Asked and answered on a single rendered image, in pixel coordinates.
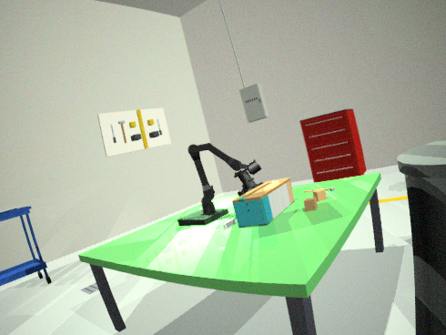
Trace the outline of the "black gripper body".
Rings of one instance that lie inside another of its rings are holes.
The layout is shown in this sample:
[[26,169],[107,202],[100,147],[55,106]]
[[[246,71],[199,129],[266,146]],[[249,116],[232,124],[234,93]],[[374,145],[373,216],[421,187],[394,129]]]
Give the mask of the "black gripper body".
[[247,191],[245,193],[243,193],[242,195],[244,195],[244,194],[248,193],[250,190],[257,188],[257,187],[261,186],[262,184],[264,184],[264,183],[256,184],[253,179],[254,178],[250,177],[242,182],[243,183],[242,186],[243,187],[245,186],[247,189]]

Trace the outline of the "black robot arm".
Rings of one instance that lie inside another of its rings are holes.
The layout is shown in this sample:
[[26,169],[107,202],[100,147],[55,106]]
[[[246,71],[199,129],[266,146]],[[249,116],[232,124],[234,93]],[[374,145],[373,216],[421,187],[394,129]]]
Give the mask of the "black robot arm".
[[[194,144],[189,145],[188,153],[192,157],[192,159],[195,163],[195,166],[196,166],[196,169],[197,169],[197,172],[198,172],[201,184],[202,184],[202,188],[203,188],[204,197],[201,199],[201,207],[203,210],[203,214],[201,214],[201,215],[211,215],[211,214],[217,212],[215,210],[215,206],[214,206],[213,202],[211,202],[211,200],[214,198],[215,191],[213,189],[213,185],[210,186],[208,183],[204,168],[203,168],[201,160],[200,160],[199,151],[204,151],[204,150],[209,150],[210,152],[212,152],[213,154],[215,154],[216,156],[220,157],[225,162],[227,162],[234,170],[238,171],[238,173],[235,172],[234,177],[235,178],[239,177],[241,182],[245,181],[247,178],[250,178],[251,174],[255,175],[262,168],[255,159],[252,160],[249,164],[244,165],[240,161],[236,160],[235,158],[229,157],[228,155],[226,155],[225,153],[223,153],[222,151],[220,151],[219,149],[217,149],[210,143],[202,144],[202,145],[194,145]],[[244,170],[242,171],[241,169],[244,169]],[[248,172],[250,173],[250,175]]]

